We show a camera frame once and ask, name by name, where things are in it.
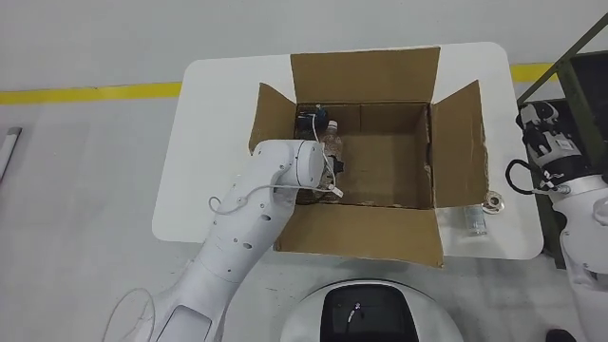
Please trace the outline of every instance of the open cardboard box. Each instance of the open cardboard box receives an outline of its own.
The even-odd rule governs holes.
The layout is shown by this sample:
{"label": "open cardboard box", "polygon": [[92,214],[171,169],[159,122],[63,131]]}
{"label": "open cardboard box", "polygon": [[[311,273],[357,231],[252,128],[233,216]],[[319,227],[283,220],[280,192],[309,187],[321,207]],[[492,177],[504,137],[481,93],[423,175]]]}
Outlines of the open cardboard box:
{"label": "open cardboard box", "polygon": [[299,106],[338,121],[338,203],[296,206],[278,251],[443,265],[435,208],[482,203],[487,168],[477,82],[434,103],[439,47],[291,56],[297,103],[261,84],[250,149],[293,139]]}

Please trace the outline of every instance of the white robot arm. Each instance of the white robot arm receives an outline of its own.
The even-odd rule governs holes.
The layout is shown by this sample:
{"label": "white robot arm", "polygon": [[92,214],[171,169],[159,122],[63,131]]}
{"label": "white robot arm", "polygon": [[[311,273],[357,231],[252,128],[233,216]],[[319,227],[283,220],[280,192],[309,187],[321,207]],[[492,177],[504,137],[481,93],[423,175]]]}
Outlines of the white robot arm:
{"label": "white robot arm", "polygon": [[287,224],[297,190],[318,186],[324,163],[318,142],[258,144],[216,210],[199,254],[180,280],[154,299],[156,317],[138,325],[135,340],[219,341],[238,286]]}
{"label": "white robot arm", "polygon": [[[587,166],[554,106],[527,104],[520,114],[523,143],[541,169],[536,174],[544,190],[513,189],[548,195],[566,216],[560,244],[580,324],[589,342],[603,342],[608,336],[608,184]],[[508,169],[507,181],[514,186]]]}

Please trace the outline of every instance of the plastic bottle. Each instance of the plastic bottle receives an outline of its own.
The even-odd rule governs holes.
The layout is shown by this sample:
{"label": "plastic bottle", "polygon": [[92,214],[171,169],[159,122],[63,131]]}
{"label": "plastic bottle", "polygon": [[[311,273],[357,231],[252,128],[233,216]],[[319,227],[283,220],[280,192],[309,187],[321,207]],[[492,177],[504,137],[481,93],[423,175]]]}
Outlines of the plastic bottle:
{"label": "plastic bottle", "polygon": [[325,156],[329,165],[326,166],[323,177],[321,178],[320,186],[323,188],[328,187],[333,182],[332,171],[335,172],[333,165],[336,161],[342,162],[342,139],[337,135],[338,133],[338,122],[330,121],[325,134],[319,140],[325,144]]}
{"label": "plastic bottle", "polygon": [[465,221],[468,234],[472,237],[487,234],[485,228],[484,209],[482,205],[465,206]]}

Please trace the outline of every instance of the yellow line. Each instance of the yellow line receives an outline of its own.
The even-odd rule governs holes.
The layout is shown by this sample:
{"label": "yellow line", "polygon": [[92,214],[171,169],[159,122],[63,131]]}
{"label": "yellow line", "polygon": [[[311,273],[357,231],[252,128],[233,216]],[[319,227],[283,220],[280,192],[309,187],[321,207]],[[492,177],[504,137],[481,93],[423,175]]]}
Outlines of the yellow line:
{"label": "yellow line", "polygon": [[[511,66],[515,83],[533,83],[551,67],[551,64]],[[180,96],[181,82],[104,87],[51,88],[31,91],[0,92],[0,105],[37,105],[69,102],[117,101],[149,98],[176,98]]]}
{"label": "yellow line", "polygon": [[[511,78],[515,83],[534,83],[538,80],[545,71],[547,71],[553,64],[526,64],[526,65],[512,65],[511,66]],[[553,74],[549,81],[557,81],[558,76]]]}
{"label": "yellow line", "polygon": [[97,102],[180,96],[181,82],[0,92],[0,105]]}

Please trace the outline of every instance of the white table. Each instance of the white table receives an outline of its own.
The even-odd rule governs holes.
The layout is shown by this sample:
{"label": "white table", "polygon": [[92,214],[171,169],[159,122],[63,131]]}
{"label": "white table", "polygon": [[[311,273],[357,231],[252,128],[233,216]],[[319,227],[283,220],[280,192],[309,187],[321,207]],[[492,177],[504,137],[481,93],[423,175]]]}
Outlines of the white table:
{"label": "white table", "polygon": [[[481,89],[489,187],[506,207],[486,216],[483,237],[467,235],[462,214],[439,209],[444,254],[529,259],[541,251],[542,231],[534,197],[515,193],[504,178],[511,160],[526,159],[506,53],[493,43],[441,46],[433,102],[474,80]],[[223,196],[249,156],[260,82],[295,100],[290,56],[201,60],[186,69],[152,221],[157,238],[204,241],[214,217],[207,199]],[[512,177],[520,187],[532,185],[525,170],[514,169]]]}

